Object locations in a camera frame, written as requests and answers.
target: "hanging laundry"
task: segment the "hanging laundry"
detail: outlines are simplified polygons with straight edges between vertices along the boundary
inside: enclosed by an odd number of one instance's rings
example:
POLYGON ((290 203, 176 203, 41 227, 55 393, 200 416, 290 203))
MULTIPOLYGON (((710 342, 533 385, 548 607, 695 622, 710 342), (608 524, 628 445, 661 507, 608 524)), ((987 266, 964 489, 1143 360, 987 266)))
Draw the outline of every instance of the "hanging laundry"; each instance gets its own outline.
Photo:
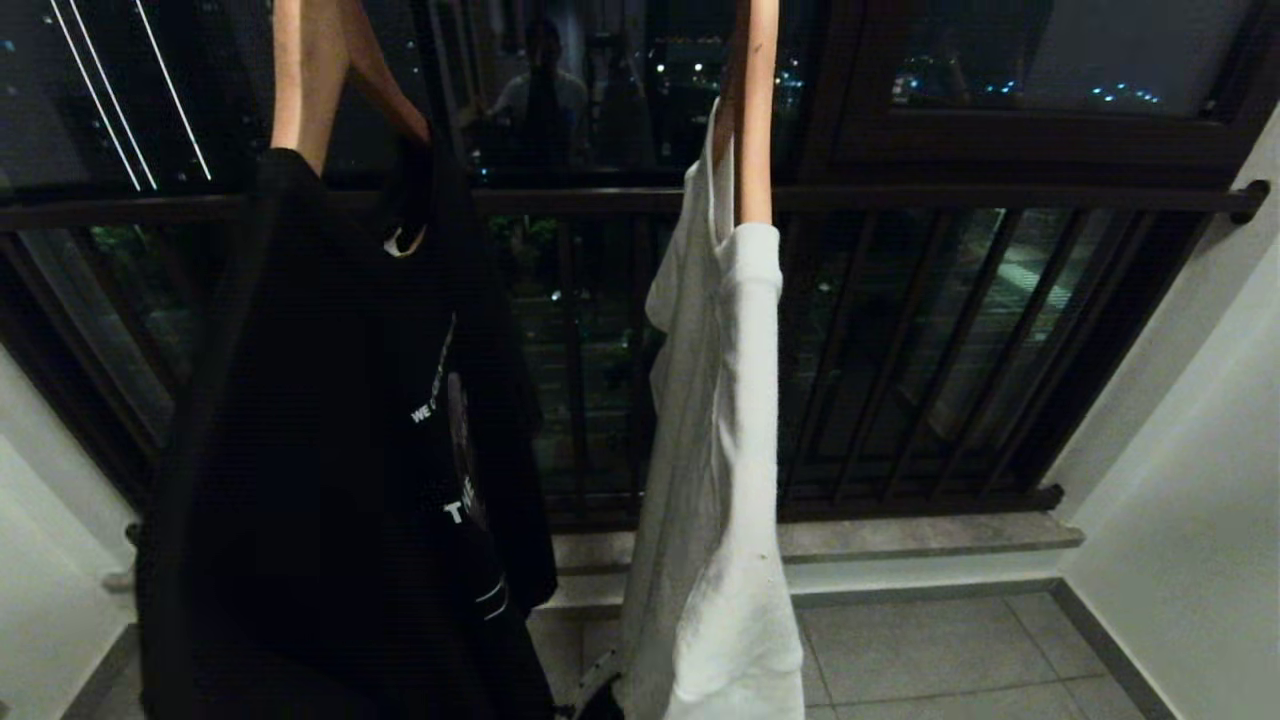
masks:
POLYGON ((667 333, 622 605, 627 720, 800 720, 803 651, 778 551, 778 231, 733 227, 733 152, 685 176, 646 313, 667 333))
POLYGON ((145 516, 151 717, 553 716, 527 372, 448 146, 404 159, 364 220, 260 160, 145 516))

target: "window frame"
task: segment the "window frame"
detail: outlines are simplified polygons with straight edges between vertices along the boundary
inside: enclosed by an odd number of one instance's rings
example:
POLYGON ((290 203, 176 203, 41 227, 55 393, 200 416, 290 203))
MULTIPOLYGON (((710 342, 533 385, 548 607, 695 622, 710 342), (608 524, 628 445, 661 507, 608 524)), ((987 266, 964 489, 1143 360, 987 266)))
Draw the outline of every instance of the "window frame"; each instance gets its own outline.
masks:
POLYGON ((1280 97, 1276 0, 1251 8, 1206 118, 897 108, 891 88, 922 3, 833 5, 822 67, 837 78, 819 81, 814 95, 842 100, 838 113, 826 110, 835 117, 815 113, 810 181, 1225 188, 1280 97))

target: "clothes hanger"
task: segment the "clothes hanger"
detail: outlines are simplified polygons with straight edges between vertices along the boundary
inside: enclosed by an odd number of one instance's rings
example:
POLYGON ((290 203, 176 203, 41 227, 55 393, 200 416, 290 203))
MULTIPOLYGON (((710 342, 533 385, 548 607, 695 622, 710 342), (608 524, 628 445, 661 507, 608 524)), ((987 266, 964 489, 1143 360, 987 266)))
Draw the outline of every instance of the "clothes hanger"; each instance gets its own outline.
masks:
POLYGON ((718 165, 733 142, 735 223, 773 224, 769 140, 773 123, 773 72, 778 56, 778 0, 739 0, 730 41, 730 82, 712 136, 718 165), (723 119, 732 117, 732 123, 723 119))
MULTIPOLYGON (((392 76, 360 0, 275 0, 271 31, 275 46, 271 147, 296 150, 319 176, 348 74, 393 128, 430 146, 426 118, 392 76)), ((401 256, 417 250, 425 234, 426 228, 401 256)))

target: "black t-shirt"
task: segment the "black t-shirt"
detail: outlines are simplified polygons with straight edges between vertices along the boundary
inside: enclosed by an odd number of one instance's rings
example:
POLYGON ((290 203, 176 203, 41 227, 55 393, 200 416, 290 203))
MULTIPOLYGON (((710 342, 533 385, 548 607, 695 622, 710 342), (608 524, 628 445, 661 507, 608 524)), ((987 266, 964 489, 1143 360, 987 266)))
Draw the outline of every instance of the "black t-shirt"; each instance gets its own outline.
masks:
POLYGON ((556 588, 536 413, 435 155, 361 222, 296 152, 262 156, 143 524, 150 716, 552 716, 525 629, 556 588))

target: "white t-shirt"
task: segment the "white t-shirt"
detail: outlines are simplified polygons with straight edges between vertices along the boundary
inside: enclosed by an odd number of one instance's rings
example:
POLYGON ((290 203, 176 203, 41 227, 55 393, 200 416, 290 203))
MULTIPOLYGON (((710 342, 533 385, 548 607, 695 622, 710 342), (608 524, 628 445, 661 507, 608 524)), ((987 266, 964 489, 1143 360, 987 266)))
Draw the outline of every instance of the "white t-shirt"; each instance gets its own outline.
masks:
POLYGON ((627 720, 801 720, 774 519, 778 231, 732 228, 733 154, 713 178, 710 117, 645 306, 667 342, 614 689, 627 720))

